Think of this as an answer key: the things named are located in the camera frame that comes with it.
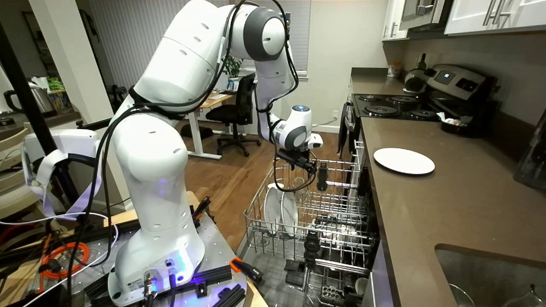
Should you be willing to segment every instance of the plate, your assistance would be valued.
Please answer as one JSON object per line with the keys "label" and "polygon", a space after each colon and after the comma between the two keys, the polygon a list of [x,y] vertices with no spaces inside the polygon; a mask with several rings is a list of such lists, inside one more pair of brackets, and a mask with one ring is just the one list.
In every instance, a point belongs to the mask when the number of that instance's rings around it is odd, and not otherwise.
{"label": "plate", "polygon": [[269,184],[264,202],[264,220],[271,235],[277,233],[279,223],[281,222],[281,198],[282,194],[281,191],[277,189],[277,186],[275,184]]}
{"label": "plate", "polygon": [[402,148],[381,148],[373,153],[373,158],[388,169],[410,175],[428,174],[435,168],[427,156]]}
{"label": "plate", "polygon": [[294,235],[296,228],[291,226],[298,225],[298,205],[293,192],[282,193],[281,218],[285,230],[289,235]]}

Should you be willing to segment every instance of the potted plant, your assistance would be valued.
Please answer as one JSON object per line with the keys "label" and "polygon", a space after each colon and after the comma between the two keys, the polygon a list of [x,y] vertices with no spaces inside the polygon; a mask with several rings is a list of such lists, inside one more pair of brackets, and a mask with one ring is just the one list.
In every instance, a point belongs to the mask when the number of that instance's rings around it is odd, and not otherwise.
{"label": "potted plant", "polygon": [[239,71],[241,70],[242,60],[228,56],[224,58],[224,62],[224,73],[228,75],[227,89],[236,91],[239,87]]}

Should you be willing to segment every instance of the wooden floor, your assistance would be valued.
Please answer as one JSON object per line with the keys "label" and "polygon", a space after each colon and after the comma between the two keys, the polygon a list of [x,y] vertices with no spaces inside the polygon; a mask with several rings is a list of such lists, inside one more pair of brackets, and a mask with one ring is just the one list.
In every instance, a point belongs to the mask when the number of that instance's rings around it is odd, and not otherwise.
{"label": "wooden floor", "polygon": [[[200,126],[224,129],[222,124],[199,122]],[[324,146],[313,150],[320,159],[337,159],[337,134],[320,133]],[[216,153],[216,139],[213,135],[203,140],[205,152]],[[193,140],[184,138],[188,150],[193,150]],[[274,147],[265,141],[261,146],[246,144],[250,157],[245,157],[242,150],[232,146],[223,150],[220,160],[189,157],[186,165],[186,187],[201,200],[211,198],[211,213],[218,228],[229,246],[235,250],[245,233],[243,211],[248,208],[258,187],[272,167]]]}

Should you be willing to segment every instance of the wire rack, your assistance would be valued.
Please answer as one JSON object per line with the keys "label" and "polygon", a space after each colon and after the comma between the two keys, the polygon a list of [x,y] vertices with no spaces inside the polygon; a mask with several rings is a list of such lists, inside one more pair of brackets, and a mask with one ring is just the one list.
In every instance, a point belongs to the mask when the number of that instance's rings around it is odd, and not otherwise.
{"label": "wire rack", "polygon": [[245,210],[246,240],[248,248],[256,253],[305,261],[306,235],[317,232],[321,250],[315,268],[306,272],[303,290],[311,305],[334,306],[336,302],[325,298],[322,288],[343,290],[354,285],[358,277],[367,277],[369,270],[364,263],[375,238],[367,233],[369,195],[351,196],[357,195],[354,191],[358,186],[350,183],[355,182],[353,176],[359,176],[356,163],[317,160],[317,165],[327,169],[326,189],[317,187],[317,176],[310,186],[294,192],[298,211],[295,225],[266,221],[266,193],[275,176],[279,184],[293,188],[307,180],[307,173],[288,164],[277,165],[269,172]]}

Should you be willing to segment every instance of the office chair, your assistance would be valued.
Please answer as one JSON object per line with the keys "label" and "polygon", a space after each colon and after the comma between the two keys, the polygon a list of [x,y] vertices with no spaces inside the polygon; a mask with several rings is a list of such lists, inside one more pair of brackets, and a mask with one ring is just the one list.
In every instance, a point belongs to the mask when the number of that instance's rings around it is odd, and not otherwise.
{"label": "office chair", "polygon": [[237,132],[237,125],[252,124],[252,91],[254,90],[255,75],[250,74],[241,78],[235,104],[221,105],[206,114],[208,120],[223,122],[226,126],[233,125],[233,138],[218,138],[216,141],[218,142],[217,153],[219,155],[226,147],[237,145],[243,150],[245,157],[248,157],[250,153],[243,143],[255,142],[258,146],[262,144],[259,140],[245,139]]}

